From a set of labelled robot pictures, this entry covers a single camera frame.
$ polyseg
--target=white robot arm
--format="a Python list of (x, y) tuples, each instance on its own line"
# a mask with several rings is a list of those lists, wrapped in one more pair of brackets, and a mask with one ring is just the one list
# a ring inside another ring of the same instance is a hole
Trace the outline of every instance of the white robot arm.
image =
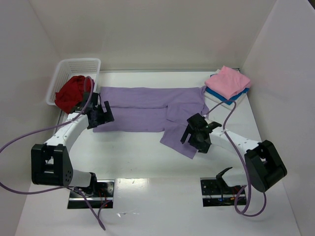
[[(225, 135), (226, 132), (236, 145), (241, 157), (244, 158), (252, 186), (258, 191), (267, 191), (286, 176), (287, 170), (270, 141), (249, 140), (229, 130), (223, 130), (221, 124), (214, 121), (207, 122), (201, 114), (193, 115), (187, 122), (188, 126), (181, 142), (182, 144), (186, 142), (190, 135), (188, 143), (201, 153), (207, 153), (210, 145), (217, 145), (236, 154), (232, 143)], [(248, 184), (245, 171), (237, 171), (233, 168), (223, 170), (216, 178), (226, 187)]]
[[(74, 107), (67, 121), (73, 120), (86, 105), (89, 93)], [(43, 144), (35, 144), (31, 149), (31, 178), (34, 184), (79, 187), (87, 195), (97, 191), (94, 173), (74, 170), (69, 158), (72, 145), (85, 129), (114, 121), (108, 101), (104, 102), (106, 112), (98, 104), (98, 94), (93, 93), (85, 112), (76, 120), (61, 127)]]

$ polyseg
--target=laundry basket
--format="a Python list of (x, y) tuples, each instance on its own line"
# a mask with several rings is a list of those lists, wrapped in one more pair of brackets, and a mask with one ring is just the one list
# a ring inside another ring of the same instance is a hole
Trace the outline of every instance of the laundry basket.
[(78, 58), (65, 59), (59, 62), (54, 77), (48, 88), (46, 102), (48, 105), (56, 105), (56, 92), (59, 92), (64, 84), (73, 76), (90, 76), (94, 80), (94, 92), (96, 91), (97, 78), (100, 69), (100, 59)]

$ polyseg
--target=white wall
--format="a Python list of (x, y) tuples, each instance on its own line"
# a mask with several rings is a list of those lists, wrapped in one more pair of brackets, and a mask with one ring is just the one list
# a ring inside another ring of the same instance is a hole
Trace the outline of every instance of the white wall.
[(242, 72), (259, 132), (276, 145), (301, 234), (314, 235), (315, 10), (307, 0), (278, 0)]
[(101, 69), (240, 67), (275, 0), (30, 0), (64, 58)]
[[(11, 139), (55, 124), (57, 108), (46, 105), (51, 75), (59, 56), (26, 0), (0, 1), (0, 146)], [(48, 133), (18, 141), (0, 155), (0, 181), (28, 191), (30, 153)], [(0, 189), (1, 235), (15, 234), (26, 197)]]

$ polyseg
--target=cable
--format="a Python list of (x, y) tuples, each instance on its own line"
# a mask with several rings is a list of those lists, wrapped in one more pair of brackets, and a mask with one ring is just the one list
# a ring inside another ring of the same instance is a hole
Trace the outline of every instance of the cable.
[[(231, 110), (231, 112), (227, 115), (224, 123), (223, 123), (223, 130), (225, 130), (225, 126), (226, 126), (226, 123), (228, 121), (228, 119), (230, 118), (230, 116), (232, 115), (232, 113), (235, 111), (236, 109), (236, 102), (234, 100), (226, 100), (224, 102), (233, 102), (234, 103), (234, 107), (233, 109)], [(219, 104), (217, 104), (216, 106), (214, 106), (209, 112), (207, 112), (204, 117), (206, 117), (211, 111), (213, 111), (215, 108), (217, 108), (219, 105), (221, 105), (222, 103), (224, 102), (220, 102)], [(235, 149), (237, 155), (239, 156), (241, 162), (242, 162), (242, 165), (244, 167), (244, 171), (245, 171), (245, 174), (246, 174), (246, 179), (247, 179), (247, 187), (248, 187), (248, 197), (247, 197), (247, 201), (246, 201), (246, 205), (244, 207), (243, 210), (239, 210), (238, 207), (237, 207), (237, 202), (239, 200), (239, 196), (241, 194), (241, 192), (246, 188), (246, 186), (243, 186), (240, 191), (237, 193), (236, 195), (236, 198), (234, 200), (234, 208), (235, 208), (235, 211), (240, 214), (240, 215), (243, 215), (243, 216), (247, 216), (247, 217), (255, 217), (255, 216), (258, 216), (260, 215), (266, 208), (266, 205), (267, 205), (267, 197), (266, 197), (266, 194), (263, 193), (264, 195), (264, 205), (262, 207), (262, 209), (256, 213), (256, 214), (253, 214), (253, 215), (248, 215), (248, 214), (245, 214), (245, 212), (248, 210), (249, 206), (250, 206), (250, 202), (251, 202), (251, 198), (252, 198), (252, 184), (251, 184), (251, 180), (250, 180), (250, 175), (248, 173), (248, 169), (246, 167), (246, 163), (245, 161), (243, 160), (243, 157), (240, 153), (240, 151), (238, 150), (238, 148), (236, 147), (235, 143), (233, 142), (233, 140), (231, 139), (231, 137), (228, 135), (227, 132), (224, 132), (224, 134), (226, 135), (227, 139), (230, 141), (230, 143), (232, 144), (233, 148)]]
[(111, 202), (111, 200), (105, 201), (105, 203), (103, 203), (103, 204), (100, 206), (100, 208), (98, 209), (97, 217), (98, 217), (99, 219), (100, 219), (100, 217), (99, 217), (100, 211), (101, 211), (104, 207), (106, 207), (106, 205), (107, 205), (109, 202)]
[(75, 190), (78, 194), (80, 194), (80, 195), (83, 197), (84, 201), (85, 201), (86, 204), (88, 205), (88, 207), (89, 207), (89, 209), (91, 210), (92, 214), (93, 214), (93, 215), (95, 216), (95, 218), (97, 219), (99, 225), (100, 225), (101, 228), (105, 231), (106, 228), (105, 228), (103, 222), (100, 220), (99, 216), (98, 216), (98, 215), (95, 213), (95, 211), (93, 210), (91, 204), (89, 203), (89, 200), (87, 200), (87, 198), (84, 196), (84, 194), (83, 194), (77, 187), (74, 187), (74, 190)]

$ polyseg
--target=purple cable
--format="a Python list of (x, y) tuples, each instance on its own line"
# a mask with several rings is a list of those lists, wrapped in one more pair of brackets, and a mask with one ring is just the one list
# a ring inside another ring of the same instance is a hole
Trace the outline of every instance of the purple cable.
[[(234, 107), (232, 109), (232, 111), (228, 114), (228, 116), (226, 117), (224, 123), (223, 123), (223, 130), (225, 130), (225, 126), (226, 126), (226, 123), (228, 121), (228, 119), (230, 118), (230, 116), (232, 115), (232, 113), (235, 111), (236, 109), (236, 102), (234, 100), (226, 100), (224, 102), (233, 102), (234, 103)], [(217, 108), (219, 105), (221, 105), (222, 103), (224, 102), (220, 102), (219, 104), (217, 104), (216, 106), (214, 106), (206, 115), (208, 115), (211, 111), (213, 111), (215, 108)], [(235, 197), (235, 201), (234, 201), (234, 208), (235, 208), (235, 211), (240, 214), (240, 215), (243, 215), (243, 216), (247, 216), (247, 217), (255, 217), (255, 216), (258, 216), (260, 215), (266, 208), (266, 205), (267, 205), (267, 197), (266, 197), (266, 194), (263, 193), (264, 195), (264, 205), (262, 207), (262, 209), (256, 213), (256, 214), (253, 214), (253, 215), (248, 215), (248, 214), (245, 214), (245, 212), (248, 210), (248, 207), (250, 206), (250, 203), (251, 203), (251, 198), (252, 198), (252, 184), (251, 184), (251, 180), (250, 180), (250, 175), (248, 173), (248, 169), (246, 167), (246, 163), (245, 161), (243, 160), (242, 158), (242, 155), (240, 153), (240, 151), (238, 150), (238, 148), (236, 147), (235, 143), (233, 142), (233, 140), (231, 139), (231, 137), (228, 135), (227, 132), (224, 133), (227, 137), (227, 139), (230, 141), (230, 143), (232, 144), (232, 146), (234, 147), (235, 151), (237, 152), (237, 155), (239, 156), (241, 162), (242, 162), (242, 165), (244, 167), (244, 171), (245, 171), (245, 174), (246, 174), (246, 179), (247, 179), (247, 183), (248, 183), (248, 197), (247, 197), (247, 202), (246, 202), (246, 205), (244, 207), (244, 209), (242, 211), (240, 211), (237, 207), (237, 203), (238, 203), (238, 200), (239, 200), (239, 196), (241, 194), (241, 192), (246, 188), (246, 186), (243, 186), (240, 191), (237, 193), (236, 197)]]
[(95, 213), (95, 211), (93, 210), (91, 204), (90, 204), (89, 201), (87, 200), (87, 198), (84, 196), (84, 194), (83, 194), (77, 187), (75, 187), (74, 190), (76, 190), (77, 193), (79, 193), (79, 194), (83, 197), (84, 201), (85, 201), (86, 204), (88, 205), (88, 207), (89, 207), (89, 209), (91, 210), (92, 214), (93, 214), (93, 215), (95, 216), (95, 218), (97, 219), (99, 225), (100, 225), (101, 228), (105, 231), (106, 228), (105, 228), (103, 222), (102, 222), (102, 221), (100, 220), (100, 218), (99, 218), (99, 212), (100, 212), (101, 208), (99, 209), (98, 215), (97, 215), (97, 214)]
[(98, 218), (100, 219), (99, 217), (99, 214), (100, 214), (100, 211), (110, 202), (111, 200), (107, 200), (105, 203), (103, 203), (100, 208), (98, 209), (98, 213), (97, 213), (97, 216)]

